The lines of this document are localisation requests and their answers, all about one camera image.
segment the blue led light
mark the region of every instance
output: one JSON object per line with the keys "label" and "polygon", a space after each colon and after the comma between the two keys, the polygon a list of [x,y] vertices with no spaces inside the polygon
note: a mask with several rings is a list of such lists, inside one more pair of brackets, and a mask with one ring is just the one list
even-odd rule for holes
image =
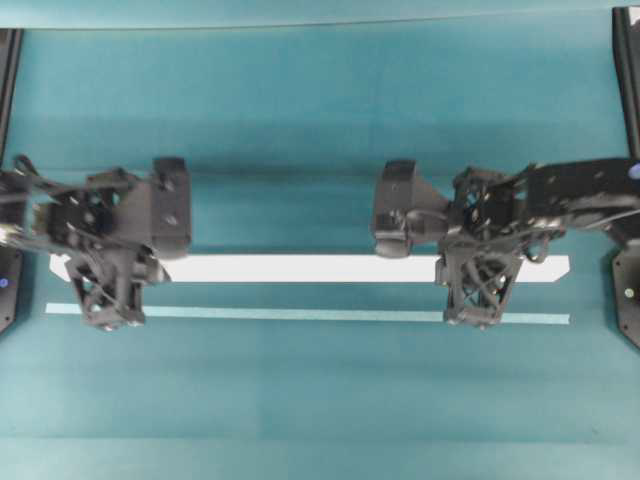
{"label": "blue led light", "polygon": [[640,163],[636,163],[629,169],[629,178],[633,180],[640,180]]}

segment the cable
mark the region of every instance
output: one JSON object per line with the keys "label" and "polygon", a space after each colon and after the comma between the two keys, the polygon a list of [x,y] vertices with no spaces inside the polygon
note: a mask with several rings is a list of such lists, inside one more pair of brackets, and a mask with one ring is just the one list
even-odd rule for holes
{"label": "cable", "polygon": [[597,220],[595,222],[589,223],[584,227],[577,227],[581,230],[590,230],[592,228],[597,228],[601,225],[606,225],[607,223],[611,223],[615,220],[620,220],[621,218],[631,217],[633,215],[637,215],[640,213],[640,208],[636,208],[635,210],[629,210],[627,212],[617,213],[616,215],[611,215],[610,217],[603,218],[602,220]]}

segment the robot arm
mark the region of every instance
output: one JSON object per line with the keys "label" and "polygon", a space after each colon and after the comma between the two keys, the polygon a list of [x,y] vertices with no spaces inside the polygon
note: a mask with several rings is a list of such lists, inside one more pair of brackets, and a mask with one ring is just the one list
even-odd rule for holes
{"label": "robot arm", "polygon": [[[64,185],[20,156],[0,173],[0,248],[66,254],[90,325],[142,325],[142,287],[169,281],[160,259],[186,255],[191,243],[190,190],[182,159],[156,160],[146,179],[118,168]],[[25,225],[36,194],[50,201],[34,204]]]}
{"label": "robot arm", "polygon": [[495,325],[522,262],[543,262],[550,242],[567,230],[601,230],[625,255],[640,252],[636,163],[531,165],[516,175],[468,168],[454,179],[450,201],[419,176],[415,162],[389,162],[376,189],[376,253],[404,257],[413,245],[437,243],[436,283],[449,288],[445,320]]}

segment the teal strip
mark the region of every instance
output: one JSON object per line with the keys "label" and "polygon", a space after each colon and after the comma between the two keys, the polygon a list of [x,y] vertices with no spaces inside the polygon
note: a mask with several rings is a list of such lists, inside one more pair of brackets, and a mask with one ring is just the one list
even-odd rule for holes
{"label": "teal strip", "polygon": [[[47,303],[45,313],[80,315],[80,307],[72,303]],[[209,308],[148,306],[149,317],[210,318],[235,320],[314,320],[355,322],[441,322],[442,312],[408,310],[316,310],[278,308]],[[503,323],[535,325],[569,325],[568,314],[507,313]]]}

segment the teal table surface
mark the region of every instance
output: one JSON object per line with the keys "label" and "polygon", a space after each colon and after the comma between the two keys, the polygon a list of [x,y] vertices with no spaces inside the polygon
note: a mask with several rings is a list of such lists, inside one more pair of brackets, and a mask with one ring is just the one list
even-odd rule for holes
{"label": "teal table surface", "polygon": [[[370,253],[386,160],[416,158],[447,189],[468,165],[628,151],[610,11],[587,8],[27,31],[6,161],[18,153],[59,180],[185,157],[194,252]],[[612,250],[570,234],[553,245],[567,276],[516,287],[509,311],[568,325],[484,332],[151,317],[108,335],[45,314],[74,296],[30,255],[0,338],[0,478],[636,480],[640,352],[615,326]],[[145,291],[147,305],[178,307],[434,311],[445,299],[430,284]]]}

